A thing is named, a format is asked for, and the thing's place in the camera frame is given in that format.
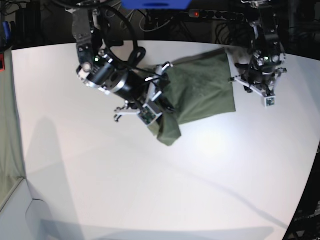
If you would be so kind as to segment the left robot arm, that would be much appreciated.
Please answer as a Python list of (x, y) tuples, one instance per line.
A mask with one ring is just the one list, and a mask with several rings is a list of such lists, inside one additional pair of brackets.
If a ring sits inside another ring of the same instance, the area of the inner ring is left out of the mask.
[(275, 89), (287, 69), (281, 67), (286, 60), (285, 49), (278, 34), (276, 15), (270, 0), (243, 0), (252, 11), (247, 22), (253, 29), (247, 64), (235, 63), (239, 75), (231, 77), (231, 83), (239, 83), (247, 93), (262, 97), (265, 107), (275, 105)]

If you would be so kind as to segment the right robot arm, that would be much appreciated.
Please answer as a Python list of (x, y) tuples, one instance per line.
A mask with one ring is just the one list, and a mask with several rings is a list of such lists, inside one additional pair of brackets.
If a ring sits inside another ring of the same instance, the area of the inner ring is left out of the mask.
[[(77, 76), (86, 86), (124, 100), (124, 106), (114, 111), (115, 122), (123, 116), (134, 115), (149, 126), (158, 122), (164, 113), (175, 111), (164, 94), (170, 83), (166, 71), (172, 63), (166, 62), (152, 69), (140, 68), (138, 65), (147, 51), (138, 45), (135, 30), (118, 10), (99, 0), (81, 0), (67, 3), (65, 7), (72, 14), (72, 34), (79, 61)], [(133, 50), (127, 60), (112, 52), (113, 47), (122, 47), (124, 42), (108, 38), (111, 25), (106, 11), (123, 20), (132, 36)]]

